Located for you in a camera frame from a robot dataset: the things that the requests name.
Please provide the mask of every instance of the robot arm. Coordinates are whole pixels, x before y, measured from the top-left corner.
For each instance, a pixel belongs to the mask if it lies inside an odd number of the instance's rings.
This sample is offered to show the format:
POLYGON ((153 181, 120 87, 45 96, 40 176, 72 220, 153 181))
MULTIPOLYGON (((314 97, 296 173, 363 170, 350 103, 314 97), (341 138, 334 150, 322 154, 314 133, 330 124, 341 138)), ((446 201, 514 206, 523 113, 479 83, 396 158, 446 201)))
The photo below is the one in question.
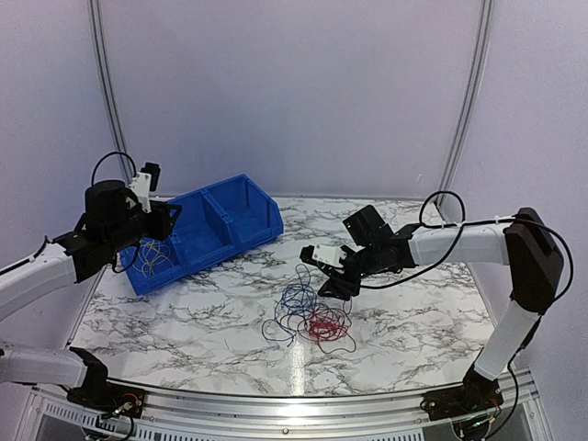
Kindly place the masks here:
POLYGON ((440 228, 406 225, 394 233, 372 206, 344 220, 357 245, 307 246, 303 262, 329 276, 319 295, 349 300, 361 280, 381 272, 436 266, 443 262, 490 262, 510 266, 513 292, 506 314, 474 361, 463 385, 427 392, 423 409, 432 420, 490 409, 503 403, 497 378, 519 348, 526 346, 541 316, 555 299, 563 268, 562 254, 533 209, 513 218, 440 228))
MULTIPOLYGON (((149 200, 159 166, 147 163, 126 187, 98 182, 85 191, 85 213, 72 232, 45 241, 31 257, 0 270, 0 321, 51 292, 82 282, 117 263, 117 253, 142 238, 163 241, 181 207, 149 200)), ((0 342, 0 382, 69 386, 68 399, 104 409, 119 391, 107 383, 107 368, 84 349, 53 350, 0 342)))

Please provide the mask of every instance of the marble surface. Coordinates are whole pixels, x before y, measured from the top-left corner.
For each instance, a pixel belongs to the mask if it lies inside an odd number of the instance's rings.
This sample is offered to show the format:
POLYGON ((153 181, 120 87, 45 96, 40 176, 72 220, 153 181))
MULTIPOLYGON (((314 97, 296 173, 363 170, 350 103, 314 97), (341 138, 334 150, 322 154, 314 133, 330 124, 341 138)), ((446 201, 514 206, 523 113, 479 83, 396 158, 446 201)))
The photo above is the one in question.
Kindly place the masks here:
MULTIPOLYGON (((464 265, 442 265, 395 288, 354 298, 349 333, 357 349, 325 355, 313 342, 268 343, 262 322, 295 276, 308 244, 352 245, 342 220, 368 203, 394 231, 415 222, 416 202, 276 198, 286 232, 208 271, 136 297, 107 271, 73 345, 110 375, 183 390, 254 395, 341 395, 407 390, 462 379, 492 332, 464 265)), ((433 206, 426 221, 440 218, 433 206)), ((371 277, 372 284, 411 274, 371 277)), ((318 290, 324 277, 312 272, 318 290)), ((339 300, 329 300, 332 304, 339 300)), ((346 345, 343 342, 327 345, 346 345)))

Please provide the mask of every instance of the blue storage bin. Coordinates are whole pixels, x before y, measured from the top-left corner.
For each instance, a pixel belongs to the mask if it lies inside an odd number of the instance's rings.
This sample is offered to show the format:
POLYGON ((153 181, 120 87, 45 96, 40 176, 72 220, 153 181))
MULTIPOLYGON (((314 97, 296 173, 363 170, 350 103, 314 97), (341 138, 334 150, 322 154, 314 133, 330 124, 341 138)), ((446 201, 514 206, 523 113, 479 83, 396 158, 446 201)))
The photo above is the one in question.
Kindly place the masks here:
POLYGON ((180 252, 188 268, 196 272, 236 254, 228 220, 219 213, 208 191, 193 191, 173 203, 182 206, 174 233, 183 244, 180 252))
POLYGON ((274 210, 279 212, 276 202, 247 176, 220 182, 210 186, 208 191, 231 218, 237 242, 243 249, 267 242, 283 232, 281 223, 280 232, 275 234, 272 231, 270 213, 274 210))
MULTIPOLYGON (((246 175, 170 202, 182 206, 172 235, 163 243, 141 241, 137 263, 127 271, 139 296, 272 241, 284 232, 277 203, 246 175)), ((134 254, 134 248, 121 252, 122 264, 129 265, 134 254)))

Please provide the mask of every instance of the wire bundle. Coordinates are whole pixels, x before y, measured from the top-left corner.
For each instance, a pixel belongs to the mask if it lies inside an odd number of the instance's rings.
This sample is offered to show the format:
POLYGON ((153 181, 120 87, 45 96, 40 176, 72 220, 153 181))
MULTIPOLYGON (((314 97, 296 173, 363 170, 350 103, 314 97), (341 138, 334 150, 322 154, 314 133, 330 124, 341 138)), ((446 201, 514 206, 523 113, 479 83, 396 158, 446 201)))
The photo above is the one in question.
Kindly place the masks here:
POLYGON ((302 338, 316 343, 319 349, 327 355, 338 350, 353 353, 357 349, 357 343, 349 334, 349 328, 352 324, 348 312, 343 308, 333 308, 324 303, 319 303, 311 317, 299 322, 297 331, 302 338), (338 347, 333 351, 326 352, 321 346, 323 342, 335 342, 345 337, 351 339, 353 349, 338 347))
POLYGON ((155 268, 165 262, 172 265, 170 257, 172 250, 165 243, 155 241, 154 239, 143 239, 140 250, 137 253, 137 259, 133 268, 145 276, 145 278, 156 276, 155 268))
POLYGON ((351 318, 349 311, 343 308, 334 308, 318 301, 318 296, 311 286, 311 272, 303 264, 296 266, 298 280, 289 283, 282 291, 282 296, 274 308, 274 318, 262 323, 261 332, 269 342, 288 342, 292 345, 299 335, 305 340, 316 343, 325 354, 331 354, 339 349, 346 352, 355 352, 356 341, 349 335, 351 318), (267 326, 271 323, 286 333, 285 337, 268 335, 267 326), (321 346, 324 342, 334 342, 349 337, 354 344, 353 350, 339 347, 330 352, 325 352, 321 346))

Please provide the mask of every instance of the wire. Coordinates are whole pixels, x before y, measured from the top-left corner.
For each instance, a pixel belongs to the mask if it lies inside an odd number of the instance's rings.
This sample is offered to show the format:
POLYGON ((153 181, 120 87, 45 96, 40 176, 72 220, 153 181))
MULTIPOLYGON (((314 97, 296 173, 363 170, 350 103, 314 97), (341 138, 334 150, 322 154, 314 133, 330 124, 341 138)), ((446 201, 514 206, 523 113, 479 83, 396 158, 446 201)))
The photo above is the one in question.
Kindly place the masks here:
MULTIPOLYGON (((548 227, 547 225, 544 225, 542 223, 538 223, 535 222, 533 220, 526 220, 526 219, 519 219, 516 217, 511 217, 511 218, 502 218, 499 220, 496 219, 492 219, 492 220, 476 220, 476 221, 472 221, 472 222, 466 222, 466 207, 465 204, 463 202, 463 199, 455 192, 453 191, 448 191, 448 190, 439 190, 436 191, 434 193, 432 193, 423 203, 423 205, 421 206, 421 209, 419 211, 419 224, 424 227, 424 228, 429 228, 429 229, 441 229, 441 228, 446 228, 446 227, 456 227, 458 225, 459 226, 459 230, 458 230, 458 234, 456 235, 456 238, 454 239, 453 243, 449 246, 449 248, 447 249, 447 252, 443 255, 443 257, 441 257, 441 259, 439 259, 437 262, 435 262, 434 264, 428 266, 427 268, 413 274, 410 275, 408 277, 402 278, 400 280, 396 280, 395 282, 389 283, 387 285, 381 285, 381 286, 370 286, 370 285, 359 285, 360 288, 364 288, 364 289, 385 289, 385 288, 392 288, 395 287, 397 285, 400 285, 401 283, 407 282, 409 280, 412 280, 416 277, 419 277, 429 271, 431 271, 432 269, 437 268, 439 265, 441 265, 448 257, 449 255, 453 252, 453 250, 455 249, 455 247, 458 244, 459 238, 461 237, 461 234, 463 233, 463 230, 465 227, 469 227, 469 226, 480 226, 480 225, 491 225, 491 224, 495 224, 495 223, 523 223, 526 225, 531 225, 534 227, 537 227, 541 230, 544 230, 546 232, 549 232, 550 234, 552 234, 556 239, 558 239, 558 241, 561 243, 561 245, 563 246, 567 258, 568 258, 568 268, 569 268, 569 277, 568 277, 568 282, 566 283, 565 287, 563 288, 563 290, 560 292, 560 294, 556 295, 554 297, 553 303, 555 303, 557 300, 561 299, 564 294, 566 294, 571 287, 571 284, 573 282, 573 278, 574 278, 574 263, 573 263, 573 257, 571 255, 571 249, 568 246, 568 244, 566 243, 565 239, 561 236, 561 234, 559 234, 558 232, 556 232, 555 230, 553 230, 552 228, 548 227), (447 224, 443 224, 443 225, 429 225, 424 223, 423 221, 423 215, 424 215, 424 209, 427 205, 427 203, 434 198, 435 196, 441 195, 441 194, 447 194, 449 196, 453 196, 454 198, 456 198, 458 200, 459 206, 461 208, 461 223, 457 224, 457 223, 447 223, 447 224)), ((320 266, 318 266, 319 269, 327 276, 327 277, 331 277, 331 278, 335 278, 337 280, 338 283, 344 284, 344 285, 348 285, 348 286, 352 286, 352 287, 356 287, 357 284, 352 283, 352 282, 348 282, 346 280, 342 280, 340 277, 335 276, 334 274, 330 274, 327 271, 325 271, 323 268, 321 268, 320 266)))
POLYGON ((130 429, 127 435, 124 438, 121 438, 119 441, 128 441, 132 436, 132 433, 135 431, 135 420, 133 420, 132 416, 126 415, 130 419, 130 429))
POLYGON ((492 432, 491 434, 489 434, 489 435, 486 436, 486 439, 490 439, 493 436, 495 436, 498 432, 500 432, 500 430, 506 425, 506 423, 508 423, 508 421, 511 419, 511 417, 515 413, 516 405, 518 404, 518 396, 519 396, 518 380, 516 379, 516 375, 513 372, 513 360, 515 360, 516 354, 513 355, 513 357, 508 362, 508 365, 506 365, 506 368, 508 369, 508 372, 511 374, 511 377, 513 377, 513 381, 514 381, 514 403, 513 403, 513 408, 508 413, 508 415, 506 416, 506 418, 504 418, 504 421, 502 421, 501 424, 496 428, 496 430, 494 432, 492 432))
MULTIPOLYGON (((97 64, 99 66, 99 71, 101 74, 101 80, 102 80, 102 92, 104 94, 104 97, 107 101, 107 110, 108 110, 108 114, 110 116, 110 122, 111 122, 111 129, 113 131, 114 137, 115 137, 115 143, 117 144, 117 149, 120 152, 127 152, 127 143, 125 141, 125 136, 124 136, 124 132, 122 129, 122 126, 120 124, 120 118, 119 118, 119 111, 117 108, 117 101, 115 99, 115 95, 114 95, 114 90, 112 88, 112 82, 110 81, 111 75, 110 75, 110 68, 108 65, 108 56, 107 56, 107 48, 106 48, 106 43, 105 43, 105 38, 104 38, 104 27, 103 27, 103 19, 102 19, 102 12, 101 12, 101 7, 100 7, 100 2, 98 0, 94 1, 94 2, 90 2, 91 5, 94 4, 96 5, 96 18, 92 17, 92 25, 93 25, 93 31, 95 32, 95 34, 97 33, 99 35, 100 38, 100 45, 98 44, 97 41, 97 35, 96 35, 96 60, 97 60, 97 64)), ((94 8, 90 7, 90 9, 92 9, 92 16, 94 15, 94 8)), ((124 166, 123 164, 123 171, 125 173, 125 175, 127 175, 127 179, 131 180, 133 178, 132 176, 129 176, 129 172, 127 170, 127 167, 124 166)))
POLYGON ((132 397, 132 398, 134 398, 135 399, 135 406, 136 407, 141 406, 141 400, 139 400, 139 397, 137 395, 135 395, 134 393, 125 393, 122 396, 122 398, 125 398, 125 397, 132 397))
POLYGON ((332 308, 321 303, 317 306, 311 317, 299 322, 297 330, 302 338, 316 343, 319 349, 326 355, 340 350, 352 354, 357 350, 356 340, 349 335, 349 328, 352 324, 351 318, 344 308, 332 308), (325 351, 322 348, 321 343, 334 342, 345 337, 351 339, 353 349, 337 347, 332 351, 325 351))
POLYGON ((274 318, 262 323, 261 333, 269 342, 288 342, 288 346, 292 345, 296 339, 297 328, 289 325, 291 317, 297 316, 304 320, 309 318, 316 309, 317 295, 311 286, 311 271, 304 264, 298 264, 296 275, 298 281, 288 283, 282 291, 280 300, 276 302, 274 318), (287 337, 268 336, 266 327, 270 323, 277 324, 287 337))
MULTIPOLYGON (((456 198, 459 202, 459 206, 461 207, 461 226, 459 227, 458 230, 458 234, 456 235, 456 238, 453 240, 453 243, 449 246, 449 248, 447 249, 446 253, 443 254, 443 256, 434 264, 422 269, 421 271, 418 271, 408 277, 404 277, 401 278, 400 280, 396 280, 394 282, 388 283, 386 285, 379 285, 379 286, 372 286, 372 285, 362 285, 360 284, 359 287, 363 288, 363 289, 386 289, 386 288, 392 288, 392 287, 396 287, 398 285, 400 285, 401 283, 404 282, 408 282, 409 280, 413 280, 414 278, 417 278, 419 276, 422 276, 423 274, 428 273, 429 271, 437 268, 438 266, 440 266, 441 264, 443 264, 446 259, 449 257, 449 255, 453 252, 453 250, 455 249, 456 246, 458 246, 458 242, 459 242, 459 238, 461 237, 461 234, 463 233, 464 228, 466 227, 466 205, 463 202, 463 199, 455 192, 453 191, 449 191, 449 190, 439 190, 436 191, 434 193, 432 193, 427 199, 424 200, 423 204, 421 205, 421 209, 419 211, 419 224, 422 227, 425 228, 437 228, 437 226, 433 226, 433 225, 427 225, 426 223, 423 222, 423 214, 424 214, 424 209, 426 208, 426 205, 429 203, 429 201, 434 198, 435 196, 438 195, 449 195, 449 196, 453 196, 454 198, 456 198)), ((348 282, 346 280, 342 280, 340 277, 335 277, 333 274, 329 274, 327 271, 325 271, 323 268, 319 269, 328 277, 333 277, 337 279, 338 283, 342 283, 344 285, 348 285, 348 286, 352 286, 352 287, 356 287, 357 284, 353 283, 353 282, 348 282)))
POLYGON ((96 180, 96 172, 98 171, 98 167, 104 162, 104 160, 106 160, 110 156, 114 156, 114 155, 124 156, 125 158, 127 158, 129 160, 129 162, 130 162, 130 165, 132 165, 132 175, 133 176, 137 175, 137 165, 135 164, 135 162, 133 161, 133 159, 130 157, 130 155, 128 153, 125 153, 125 152, 110 152, 110 153, 107 153, 104 156, 102 156, 100 158, 100 160, 94 166, 94 170, 92 171, 92 179, 90 180, 90 183, 92 185, 94 185, 94 183, 95 183, 95 180, 96 180))
POLYGON ((496 412, 492 416, 492 418, 494 418, 494 420, 495 420, 503 413, 503 408, 500 407, 500 404, 498 404, 498 402, 496 400, 492 400, 492 404, 494 404, 494 407, 496 408, 496 412))
POLYGON ((450 190, 438 190, 438 191, 436 191, 434 193, 431 193, 429 195, 429 197, 427 199, 425 199, 424 202, 423 202, 423 204, 421 205, 421 209, 419 210, 419 224, 422 227, 431 228, 430 226, 428 226, 426 223, 423 222, 424 209, 426 208, 426 205, 431 201, 431 199, 433 199, 435 196, 439 196, 439 195, 453 196, 455 199, 458 200, 459 207, 461 208, 461 221, 462 222, 465 222, 466 221, 466 204, 464 203, 464 201, 461 198, 461 196, 459 194, 457 194, 456 192, 454 192, 454 191, 450 191, 450 190))
POLYGON ((37 250, 33 256, 27 257, 26 259, 22 259, 20 262, 16 262, 15 264, 12 264, 11 266, 7 266, 6 268, 3 268, 0 270, 0 276, 3 276, 4 274, 9 273, 10 271, 14 271, 17 268, 20 268, 21 266, 24 266, 26 264, 29 264, 31 261, 31 257, 32 259, 36 259, 37 257, 40 256, 40 254, 45 251, 45 248, 47 247, 47 244, 49 243, 49 238, 47 236, 45 236, 45 239, 43 240, 43 244, 40 246, 39 250, 37 250))
POLYGON ((130 261, 130 263, 125 266, 122 269, 117 269, 116 268, 116 263, 112 266, 112 272, 115 274, 121 274, 124 273, 125 271, 127 271, 129 268, 131 268, 133 265, 135 265, 135 262, 137 262, 137 258, 139 257, 139 246, 136 245, 135 246, 135 255, 133 256, 132 260, 130 261))
POLYGON ((156 276, 155 268, 165 262, 168 262, 170 266, 174 263, 171 261, 172 256, 171 248, 159 241, 154 239, 143 239, 141 241, 141 252, 139 253, 138 262, 135 261, 133 269, 143 274, 145 278, 156 276))
POLYGON ((297 335, 317 344, 324 354, 332 354, 338 350, 353 353, 357 349, 356 340, 349 334, 352 325, 349 314, 352 303, 349 302, 349 311, 335 308, 326 303, 319 302, 316 292, 311 286, 311 272, 304 264, 296 265, 298 281, 286 285, 282 291, 280 301, 276 302, 274 317, 262 323, 261 333, 269 342, 288 342, 292 345, 297 335), (292 324, 293 318, 299 319, 297 324, 292 324), (286 335, 278 338, 268 335, 266 328, 275 323, 286 335), (353 349, 338 347, 332 351, 325 351, 321 343, 334 342, 349 337, 353 342, 353 349))
POLYGON ((109 435, 109 436, 101 436, 102 434, 88 434, 86 432, 86 430, 84 429, 84 426, 83 426, 82 422, 80 422, 80 424, 78 425, 78 427, 82 431, 82 434, 84 435, 84 440, 85 441, 109 441, 110 438, 112 438, 112 435, 109 435))

